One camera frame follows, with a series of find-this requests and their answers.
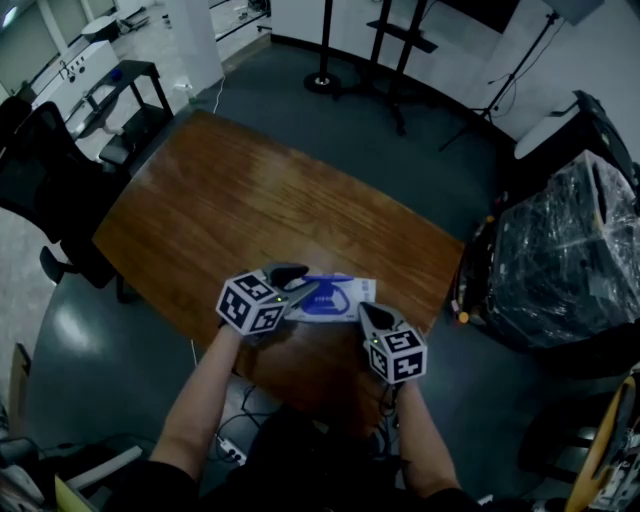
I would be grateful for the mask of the blue plastic part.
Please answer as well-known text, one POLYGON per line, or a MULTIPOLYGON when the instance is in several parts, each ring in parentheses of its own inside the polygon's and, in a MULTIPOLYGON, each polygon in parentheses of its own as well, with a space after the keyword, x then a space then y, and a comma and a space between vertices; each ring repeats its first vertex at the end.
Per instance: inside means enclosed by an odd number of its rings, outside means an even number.
POLYGON ((336 291, 342 292, 341 284, 352 281, 351 276, 342 274, 306 275, 302 277, 305 283, 316 283, 317 287, 310 294, 317 300, 329 300, 336 291))

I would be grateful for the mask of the white curved tabletop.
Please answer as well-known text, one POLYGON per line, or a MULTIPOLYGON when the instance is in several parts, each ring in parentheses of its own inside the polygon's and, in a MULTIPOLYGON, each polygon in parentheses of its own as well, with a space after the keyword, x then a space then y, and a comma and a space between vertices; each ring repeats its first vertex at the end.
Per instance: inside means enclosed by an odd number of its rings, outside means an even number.
POLYGON ((515 159, 522 160, 571 121, 579 111, 580 107, 575 95, 570 99, 563 100, 518 140, 514 148, 515 159))

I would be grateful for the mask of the small black desk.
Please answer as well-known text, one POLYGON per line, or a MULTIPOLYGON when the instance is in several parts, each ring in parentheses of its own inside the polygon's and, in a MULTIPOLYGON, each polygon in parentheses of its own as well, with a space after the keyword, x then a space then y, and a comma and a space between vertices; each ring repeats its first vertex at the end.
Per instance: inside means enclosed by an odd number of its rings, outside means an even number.
POLYGON ((110 140, 99 153, 99 158, 113 166, 130 165, 150 144, 156 135, 173 118, 173 112, 159 81, 159 72, 154 63, 138 60, 122 60, 106 74, 94 87, 86 92, 82 100, 87 103, 91 112, 79 132, 79 138, 85 138, 96 129, 111 135, 110 140), (122 79, 114 82, 110 73, 114 69, 122 71, 122 79), (160 106, 146 103, 136 80, 149 78, 155 90, 160 106), (109 128, 107 119, 111 115, 122 92, 130 89, 137 101, 138 109, 118 128, 109 128))

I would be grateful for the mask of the person's right forearm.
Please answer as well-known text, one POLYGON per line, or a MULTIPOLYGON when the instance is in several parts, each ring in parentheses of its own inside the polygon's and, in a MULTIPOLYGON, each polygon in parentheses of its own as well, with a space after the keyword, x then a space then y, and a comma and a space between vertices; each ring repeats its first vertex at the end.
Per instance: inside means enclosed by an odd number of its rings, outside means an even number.
POLYGON ((416 380, 408 381, 399 390, 396 411, 406 487, 422 498, 446 489, 459 489, 453 460, 416 380))

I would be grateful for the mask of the person's black clothing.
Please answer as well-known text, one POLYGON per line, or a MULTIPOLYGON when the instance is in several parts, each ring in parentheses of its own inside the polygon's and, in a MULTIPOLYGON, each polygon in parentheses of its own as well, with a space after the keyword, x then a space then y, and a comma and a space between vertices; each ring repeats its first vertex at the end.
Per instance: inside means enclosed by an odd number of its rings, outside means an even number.
POLYGON ((102 512, 481 512, 459 489, 422 498, 346 437, 323 435, 289 407, 259 429, 244 465, 207 494, 184 471, 135 463, 102 512))

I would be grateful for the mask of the yellow board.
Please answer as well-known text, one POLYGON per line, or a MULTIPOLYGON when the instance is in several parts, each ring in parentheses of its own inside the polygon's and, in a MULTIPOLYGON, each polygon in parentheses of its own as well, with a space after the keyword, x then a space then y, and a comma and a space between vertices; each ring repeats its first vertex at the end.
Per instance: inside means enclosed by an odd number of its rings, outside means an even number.
POLYGON ((98 512, 79 492, 72 489, 58 475, 54 478, 57 512, 98 512))

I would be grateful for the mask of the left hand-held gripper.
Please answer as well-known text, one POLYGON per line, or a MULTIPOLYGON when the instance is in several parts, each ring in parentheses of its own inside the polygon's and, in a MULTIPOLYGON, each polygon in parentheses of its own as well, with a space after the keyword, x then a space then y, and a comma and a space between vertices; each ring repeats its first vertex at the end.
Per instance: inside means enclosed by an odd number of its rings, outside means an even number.
POLYGON ((269 263, 224 282, 216 312, 241 335, 260 335, 276 329, 311 295, 318 281, 300 281, 309 267, 291 262, 269 263))

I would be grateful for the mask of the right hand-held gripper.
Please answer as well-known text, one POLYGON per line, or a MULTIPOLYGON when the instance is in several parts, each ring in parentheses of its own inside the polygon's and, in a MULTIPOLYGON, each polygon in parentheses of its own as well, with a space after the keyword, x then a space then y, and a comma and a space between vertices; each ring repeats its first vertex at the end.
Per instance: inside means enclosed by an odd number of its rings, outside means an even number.
POLYGON ((379 377, 400 385, 426 373, 427 346, 401 312, 380 303, 361 302, 358 314, 369 364, 379 377))

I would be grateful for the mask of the black mesh office chair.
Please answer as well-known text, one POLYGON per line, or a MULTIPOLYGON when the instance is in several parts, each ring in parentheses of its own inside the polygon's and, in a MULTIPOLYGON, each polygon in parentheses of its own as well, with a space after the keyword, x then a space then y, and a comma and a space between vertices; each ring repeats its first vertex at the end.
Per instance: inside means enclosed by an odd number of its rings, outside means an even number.
POLYGON ((114 280, 120 303, 135 300, 92 241, 130 179, 127 168, 89 159, 54 103, 33 109, 14 96, 0 103, 0 208, 26 219, 60 245, 67 262, 47 247, 39 256, 54 283, 66 274, 80 274, 98 289, 114 280))

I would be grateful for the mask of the white and blue packet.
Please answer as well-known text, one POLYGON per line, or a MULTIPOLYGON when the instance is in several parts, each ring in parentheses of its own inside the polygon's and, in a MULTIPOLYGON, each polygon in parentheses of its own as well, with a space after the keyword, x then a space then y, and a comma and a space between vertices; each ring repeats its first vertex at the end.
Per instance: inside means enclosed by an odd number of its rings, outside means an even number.
POLYGON ((285 320, 303 323, 352 323, 357 322, 358 305, 376 300, 375 279, 353 277, 342 283, 342 292, 336 291, 329 300, 317 300, 309 296, 298 309, 285 320))

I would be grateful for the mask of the plastic-wrapped black machine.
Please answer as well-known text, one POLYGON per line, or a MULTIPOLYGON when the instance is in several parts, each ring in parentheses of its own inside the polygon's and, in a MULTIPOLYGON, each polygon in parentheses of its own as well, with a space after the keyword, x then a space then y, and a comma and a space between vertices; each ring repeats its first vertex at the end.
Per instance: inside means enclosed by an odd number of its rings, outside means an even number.
POLYGON ((460 323, 522 349, 640 321, 640 201, 629 181, 583 151, 541 191, 481 225, 451 306, 460 323))

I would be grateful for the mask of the white power strip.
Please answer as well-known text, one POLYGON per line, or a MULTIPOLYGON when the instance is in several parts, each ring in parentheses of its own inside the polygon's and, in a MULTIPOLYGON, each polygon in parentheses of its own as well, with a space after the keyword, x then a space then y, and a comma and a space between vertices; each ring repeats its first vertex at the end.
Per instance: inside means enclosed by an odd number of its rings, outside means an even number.
POLYGON ((223 462, 243 466, 246 454, 229 438, 216 436, 216 454, 223 462))

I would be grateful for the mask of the black television stand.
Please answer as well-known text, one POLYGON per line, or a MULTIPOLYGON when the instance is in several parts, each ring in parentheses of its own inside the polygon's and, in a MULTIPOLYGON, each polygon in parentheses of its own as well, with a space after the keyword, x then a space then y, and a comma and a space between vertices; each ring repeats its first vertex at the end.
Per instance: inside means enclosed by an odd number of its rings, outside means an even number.
POLYGON ((426 50, 427 53, 432 53, 437 46, 433 43, 425 42, 420 29, 420 24, 427 13, 429 0, 416 0, 410 25, 406 29, 389 22, 392 1, 383 0, 382 2, 371 56, 364 67, 357 69, 359 81, 351 86, 339 87, 332 93, 332 98, 337 101, 347 95, 363 95, 382 100, 395 121, 396 133, 399 136, 404 136, 406 134, 405 119, 400 106, 402 104, 416 104, 421 101, 420 96, 411 96, 400 92, 401 86, 406 82, 405 69, 411 51, 417 48, 426 50), (389 78, 387 89, 381 90, 375 85, 375 81, 379 78, 379 58, 385 36, 393 36, 399 39, 402 42, 402 49, 395 69, 389 78))

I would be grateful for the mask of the white cabinet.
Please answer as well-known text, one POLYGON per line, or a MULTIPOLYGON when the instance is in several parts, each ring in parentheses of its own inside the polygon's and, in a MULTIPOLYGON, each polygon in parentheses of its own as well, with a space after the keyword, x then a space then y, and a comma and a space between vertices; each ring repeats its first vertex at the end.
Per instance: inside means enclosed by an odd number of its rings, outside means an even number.
POLYGON ((36 95, 32 108, 53 102, 61 114, 69 114, 83 95, 118 63, 119 59, 110 42, 90 44, 69 62, 58 65, 53 78, 36 95))

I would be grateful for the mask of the round white table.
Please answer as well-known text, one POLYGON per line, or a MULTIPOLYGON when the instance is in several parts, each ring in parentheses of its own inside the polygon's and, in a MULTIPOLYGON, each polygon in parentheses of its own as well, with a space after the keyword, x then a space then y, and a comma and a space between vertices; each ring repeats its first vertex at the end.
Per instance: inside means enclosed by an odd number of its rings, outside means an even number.
POLYGON ((113 42, 120 35, 117 19, 113 15, 101 16, 86 25, 81 35, 90 43, 101 41, 113 42))

